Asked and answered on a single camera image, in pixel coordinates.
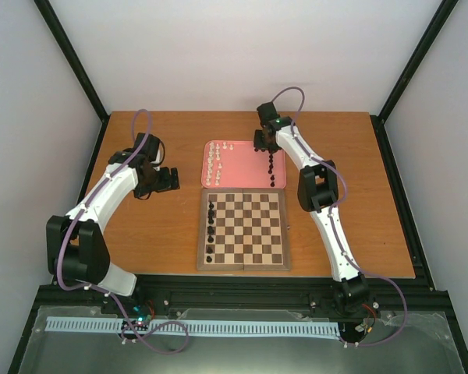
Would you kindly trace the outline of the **wooden chessboard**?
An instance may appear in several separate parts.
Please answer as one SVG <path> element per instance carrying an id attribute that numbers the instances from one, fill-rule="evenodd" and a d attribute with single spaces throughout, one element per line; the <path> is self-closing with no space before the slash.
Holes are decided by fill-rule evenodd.
<path id="1" fill-rule="evenodd" d="M 209 209 L 209 201 L 214 209 Z M 214 210 L 214 241 L 207 242 L 207 212 Z M 206 253 L 208 245 L 213 253 Z M 213 261 L 208 263 L 206 257 Z M 197 269 L 291 269 L 285 192 L 282 189 L 204 189 L 200 201 Z"/>

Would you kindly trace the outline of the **pink plastic tray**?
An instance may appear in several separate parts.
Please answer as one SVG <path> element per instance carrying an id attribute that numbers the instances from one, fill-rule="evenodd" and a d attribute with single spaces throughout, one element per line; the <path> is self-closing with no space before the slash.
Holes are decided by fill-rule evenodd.
<path id="1" fill-rule="evenodd" d="M 222 143 L 227 143 L 227 149 L 222 149 Z M 215 151 L 216 143 L 220 149 Z M 254 145 L 247 140 L 209 140 L 204 147 L 202 172 L 200 182 L 206 189 L 269 189 L 270 183 L 275 182 L 275 189 L 286 187 L 285 155 L 274 153 L 272 174 L 268 174 L 269 152 L 255 151 Z M 215 174 L 221 172 L 219 185 L 215 185 Z M 206 184 L 206 177 L 211 178 L 211 184 Z"/>

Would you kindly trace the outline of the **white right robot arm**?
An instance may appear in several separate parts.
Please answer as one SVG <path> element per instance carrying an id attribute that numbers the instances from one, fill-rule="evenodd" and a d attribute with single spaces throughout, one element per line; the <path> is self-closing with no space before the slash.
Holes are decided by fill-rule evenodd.
<path id="1" fill-rule="evenodd" d="M 297 198 L 320 232 L 335 281 L 333 305 L 336 312 L 349 316 L 366 301 L 369 288 L 356 264 L 339 216 L 339 179 L 333 161 L 315 153 L 290 117 L 282 117 L 272 102 L 257 107 L 261 128 L 256 130 L 256 150 L 289 156 L 299 170 Z"/>

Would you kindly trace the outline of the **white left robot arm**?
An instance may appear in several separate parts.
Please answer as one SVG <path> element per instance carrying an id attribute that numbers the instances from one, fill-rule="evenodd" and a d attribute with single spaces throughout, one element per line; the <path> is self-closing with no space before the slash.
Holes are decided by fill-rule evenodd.
<path id="1" fill-rule="evenodd" d="M 132 148 L 109 158 L 101 179 L 80 203 L 48 220 L 48 271 L 63 289 L 92 288 L 119 295 L 119 304 L 132 314 L 145 308 L 147 295 L 136 287 L 137 276 L 111 261 L 103 234 L 129 194 L 146 200 L 153 193 L 179 188 L 178 170 L 164 167 L 164 159 L 164 143 L 139 133 Z"/>

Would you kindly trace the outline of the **black aluminium frame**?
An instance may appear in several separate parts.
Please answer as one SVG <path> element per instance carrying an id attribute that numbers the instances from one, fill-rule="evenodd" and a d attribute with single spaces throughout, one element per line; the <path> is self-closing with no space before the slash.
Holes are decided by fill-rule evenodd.
<path id="1" fill-rule="evenodd" d="M 378 143 L 378 149 L 384 164 L 390 189 L 392 191 L 397 214 L 399 215 L 402 231 L 406 239 L 407 248 L 416 277 L 413 280 L 401 280 L 399 286 L 406 291 L 408 298 L 415 299 L 414 308 L 417 310 L 441 311 L 447 309 L 448 327 L 455 341 L 457 356 L 468 373 L 468 350 L 459 327 L 450 297 L 446 291 L 438 291 L 434 286 L 431 273 L 428 269 L 424 250 L 420 243 L 418 231 L 414 224 L 410 205 L 407 201 L 403 184 L 400 180 L 399 170 L 394 160 L 392 148 L 385 131 L 386 118 L 399 101 L 414 73 L 420 66 L 429 48 L 434 43 L 445 22 L 456 7 L 455 1 L 443 1 L 437 8 L 420 42 L 412 53 L 406 67 L 402 71 L 398 82 L 394 85 L 385 105 L 379 115 L 370 118 L 372 129 Z M 265 306 L 274 306 L 280 309 L 296 300 L 298 297 L 308 295 L 312 291 L 323 291 L 331 286 L 328 278 L 316 280 L 283 280 L 282 278 L 249 278 L 249 277 L 207 277 L 207 276 L 144 276 L 144 283 L 153 285 L 168 285 L 177 295 L 185 295 L 193 305 L 229 306 L 241 309 L 255 309 Z M 28 348 L 33 343 L 33 321 L 37 317 L 40 307 L 51 306 L 93 306 L 101 300 L 99 296 L 91 296 L 86 292 L 78 291 L 68 296 L 60 291 L 55 284 L 41 286 L 37 292 L 34 305 L 31 309 L 22 337 L 20 338 L 16 353 L 9 368 L 11 373 L 25 370 Z"/>

